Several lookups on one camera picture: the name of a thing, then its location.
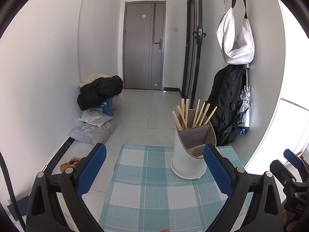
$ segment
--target black backpack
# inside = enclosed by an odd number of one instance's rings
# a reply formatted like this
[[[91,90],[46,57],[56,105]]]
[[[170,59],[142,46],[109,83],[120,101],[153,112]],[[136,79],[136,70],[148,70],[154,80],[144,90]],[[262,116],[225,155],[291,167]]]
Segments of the black backpack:
[[[246,75],[242,65],[228,65],[214,77],[211,93],[205,103],[211,105],[207,116],[217,106],[210,120],[216,134],[217,146],[229,144],[235,138],[233,124],[241,106],[240,92],[245,82]]]

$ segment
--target blue box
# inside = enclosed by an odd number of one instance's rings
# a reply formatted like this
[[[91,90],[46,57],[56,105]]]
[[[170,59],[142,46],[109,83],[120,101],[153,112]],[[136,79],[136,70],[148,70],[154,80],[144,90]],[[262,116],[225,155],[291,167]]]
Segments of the blue box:
[[[99,112],[105,113],[106,115],[109,115],[111,117],[114,116],[114,108],[113,108],[113,98],[108,98],[101,105],[92,107],[93,109],[96,109]]]

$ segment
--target hand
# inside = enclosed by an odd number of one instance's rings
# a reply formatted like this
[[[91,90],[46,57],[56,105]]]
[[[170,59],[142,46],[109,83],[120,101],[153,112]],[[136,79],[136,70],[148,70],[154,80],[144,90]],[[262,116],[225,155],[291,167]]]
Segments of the hand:
[[[288,219],[289,219],[288,211],[283,210],[282,215],[283,215],[283,224],[286,225],[286,223],[288,222]],[[286,231],[287,231],[287,232],[290,232],[290,231],[295,227],[295,225],[296,225],[297,222],[298,222],[298,221],[291,222],[291,223],[286,227]]]

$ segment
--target umbrella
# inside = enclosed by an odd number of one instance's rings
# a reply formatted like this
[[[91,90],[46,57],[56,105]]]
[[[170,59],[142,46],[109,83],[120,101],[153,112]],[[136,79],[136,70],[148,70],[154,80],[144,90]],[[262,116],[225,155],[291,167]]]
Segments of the umbrella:
[[[250,127],[250,86],[248,86],[248,70],[246,71],[247,85],[240,93],[241,106],[234,121],[235,133],[239,135],[247,134]]]

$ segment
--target black cloth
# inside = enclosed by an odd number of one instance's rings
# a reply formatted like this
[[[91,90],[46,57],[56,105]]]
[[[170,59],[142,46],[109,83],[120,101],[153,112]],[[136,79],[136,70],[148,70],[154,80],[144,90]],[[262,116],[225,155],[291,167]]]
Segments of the black cloth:
[[[241,106],[240,92],[246,81],[245,70],[242,65],[228,65],[218,71],[208,100],[207,116],[217,106],[217,110],[210,119],[214,128],[217,146],[227,145],[235,138],[234,120]]]
[[[119,76],[98,78],[80,89],[77,104],[84,111],[100,105],[107,98],[120,94],[122,89],[123,81]]]

